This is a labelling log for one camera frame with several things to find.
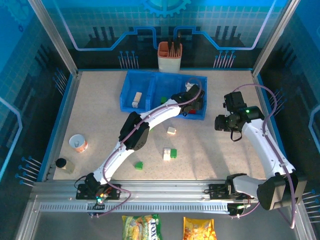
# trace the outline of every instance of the robotic arm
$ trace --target robotic arm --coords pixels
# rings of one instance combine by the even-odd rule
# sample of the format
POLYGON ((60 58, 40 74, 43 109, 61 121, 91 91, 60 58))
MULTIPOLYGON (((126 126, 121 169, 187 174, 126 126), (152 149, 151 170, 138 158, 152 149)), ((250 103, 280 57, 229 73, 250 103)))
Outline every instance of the robotic arm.
MULTIPOLYGON (((96 171, 86 176, 85 188, 82 188, 81 191, 91 194, 92 198, 104 195, 109 189, 107 181, 111 179, 117 168, 130 154, 145 145, 150 129, 177 115, 186 116, 191 109, 202 109, 204 91, 201 91, 198 97, 190 102, 197 96, 199 90, 199 87, 194 84, 190 89, 187 89, 187 92, 174 94, 166 103, 151 111, 141 114, 132 112, 120 131, 119 141, 112 153, 96 171)), ((234 142, 239 141, 244 134, 255 148, 266 176, 266 180, 260 180, 244 173, 230 175, 225 182, 227 195, 235 196, 235 193, 238 193, 257 198, 266 210, 289 206, 292 201, 288 179, 283 168, 285 165, 294 183, 296 203, 299 203, 307 184, 306 177, 298 173, 282 154, 267 127, 265 133, 263 132, 265 117, 260 109, 257 106, 247 107, 241 92, 225 95, 224 101, 225 115, 216 117, 215 130, 230 132, 234 142), (234 140, 234 133, 240 133, 241 137, 234 140), (270 142, 283 163, 280 163, 277 154, 266 140, 265 134, 268 134, 270 142)))

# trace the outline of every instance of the cable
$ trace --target cable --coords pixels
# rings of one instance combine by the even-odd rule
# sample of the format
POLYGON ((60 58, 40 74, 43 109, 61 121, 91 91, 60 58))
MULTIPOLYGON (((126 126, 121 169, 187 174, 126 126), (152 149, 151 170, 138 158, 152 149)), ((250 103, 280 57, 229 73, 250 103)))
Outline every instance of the cable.
MULTIPOLYGON (((294 184, 292 182, 292 178, 290 176, 290 173, 284 163, 284 161, 282 160, 281 156, 279 155, 278 151, 276 150, 275 146, 273 145, 273 143, 271 142, 269 136, 266 134, 266 125, 267 125, 267 121, 271 118, 271 116, 275 113, 278 103, 277 103, 277 98, 275 96, 275 94, 266 86, 260 85, 260 84, 256 84, 256 83, 248 83, 248 84, 244 84, 241 86, 238 86, 235 90, 233 90, 232 92, 237 91, 240 88, 246 87, 246 86, 254 86, 254 87, 259 87, 262 89, 265 89, 267 92, 269 92, 274 100, 274 107, 271 111, 271 113, 266 116, 266 118, 264 119, 263 123, 262 123, 262 132, 263 135, 265 136, 265 139, 267 140, 267 142, 269 143, 270 147, 272 148, 274 154, 276 155, 276 157, 278 158, 280 164, 283 167, 283 170, 285 172, 285 175, 288 179, 289 182, 289 187, 290 187, 290 193, 291 193, 291 224, 290 224, 290 228, 294 229, 295 228, 295 217, 296 217, 296 198, 295 198, 295 189, 294 189, 294 184)), ((281 213, 281 215, 283 216, 283 218, 289 223, 289 220, 285 217, 285 215, 279 210, 279 212, 281 213)))
POLYGON ((128 138, 130 138, 131 135, 132 135, 132 134, 140 127, 140 125, 141 125, 143 122, 145 122, 147 119, 151 118, 153 115, 155 115, 155 114, 158 113, 159 111, 162 111, 163 109, 167 109, 167 108, 171 108, 171 107, 179 107, 179 106, 181 106, 181 105, 189 104, 189 103, 193 102, 194 100, 196 100, 196 99, 199 97, 199 95, 200 95, 200 93, 201 93, 201 91, 202 91, 202 84, 201 84, 201 81, 200 81, 198 78, 196 78, 196 77, 191 77, 191 78, 189 78, 189 80, 188 80, 186 83, 189 83, 190 80, 192 80, 192 79, 197 80, 197 82, 199 83, 199 91, 197 92, 197 94, 196 94, 192 99, 190 99, 190 100, 188 100, 188 101, 185 101, 185 102, 181 102, 181 103, 167 104, 167 105, 164 105, 164 106, 159 107, 159 108, 157 108, 156 110, 152 111, 150 114, 148 114, 144 119, 142 119, 142 120, 132 129, 132 131, 120 142, 120 146, 117 148, 117 150, 115 150, 115 151, 108 157, 108 159, 105 161, 105 163, 104 163, 104 165, 103 165, 103 170, 102 170, 102 171, 103 171, 103 174, 102 174, 102 175, 103 175, 103 178, 104 178, 104 180, 106 181, 106 183, 107 183, 109 186, 113 187, 114 189, 117 189, 117 190, 119 190, 119 191, 128 193, 129 196, 128 196, 123 202, 121 202, 119 205, 115 206, 114 208, 110 209, 109 211, 106 211, 106 212, 104 212, 104 213, 101 213, 99 216, 107 215, 107 214, 111 213, 112 211, 116 210, 117 208, 119 208, 120 206, 122 206, 123 204, 125 204, 125 203, 129 200, 129 198, 131 197, 131 195, 132 195, 132 193, 131 193, 129 190, 126 190, 126 189, 123 189, 123 188, 121 188, 121 187, 117 187, 117 186, 113 185, 113 184, 110 183, 110 182, 108 181, 108 179, 106 178, 105 168, 106 168, 109 160, 110 160, 118 151, 120 151, 120 150, 122 149, 124 142, 127 141, 128 138))
POLYGON ((78 189, 78 188, 76 187, 77 182, 79 182, 81 179, 85 178, 86 176, 87 176, 87 175, 82 176, 82 177, 79 177, 79 178, 74 182, 74 187, 75 187, 75 189, 78 189))
POLYGON ((230 216, 231 218, 242 218, 242 217, 244 217, 244 216, 247 216, 247 215, 249 215, 250 213, 252 213, 254 210, 256 210, 257 209, 257 207, 260 205, 260 202, 258 202, 255 206, 254 206, 254 208, 252 208, 250 211, 248 211, 247 213, 244 213, 244 214, 241 214, 241 215, 234 215, 234 216, 230 216))

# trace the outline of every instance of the pen holder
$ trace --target pen holder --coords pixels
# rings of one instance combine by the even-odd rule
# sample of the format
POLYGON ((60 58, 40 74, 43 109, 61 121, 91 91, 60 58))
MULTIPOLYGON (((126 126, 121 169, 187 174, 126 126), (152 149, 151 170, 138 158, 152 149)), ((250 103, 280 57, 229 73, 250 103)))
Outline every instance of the pen holder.
POLYGON ((158 66, 162 73, 177 74, 180 70, 182 56, 182 44, 177 51, 175 51, 174 43, 172 42, 169 52, 168 42, 162 41, 158 46, 158 66))

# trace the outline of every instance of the green snack bag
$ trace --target green snack bag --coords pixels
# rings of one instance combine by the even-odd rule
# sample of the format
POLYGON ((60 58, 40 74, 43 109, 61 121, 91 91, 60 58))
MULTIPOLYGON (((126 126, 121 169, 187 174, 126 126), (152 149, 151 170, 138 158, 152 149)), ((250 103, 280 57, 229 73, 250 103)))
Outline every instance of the green snack bag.
POLYGON ((158 214, 122 216, 122 240, 163 240, 158 214))

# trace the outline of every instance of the black cap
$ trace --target black cap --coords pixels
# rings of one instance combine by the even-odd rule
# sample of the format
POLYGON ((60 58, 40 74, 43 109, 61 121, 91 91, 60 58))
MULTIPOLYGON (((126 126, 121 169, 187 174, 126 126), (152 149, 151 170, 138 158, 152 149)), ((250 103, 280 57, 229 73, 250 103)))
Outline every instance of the black cap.
POLYGON ((63 168, 66 164, 67 164, 67 160, 65 160, 64 158, 59 158, 57 161, 55 161, 55 165, 58 168, 63 168))

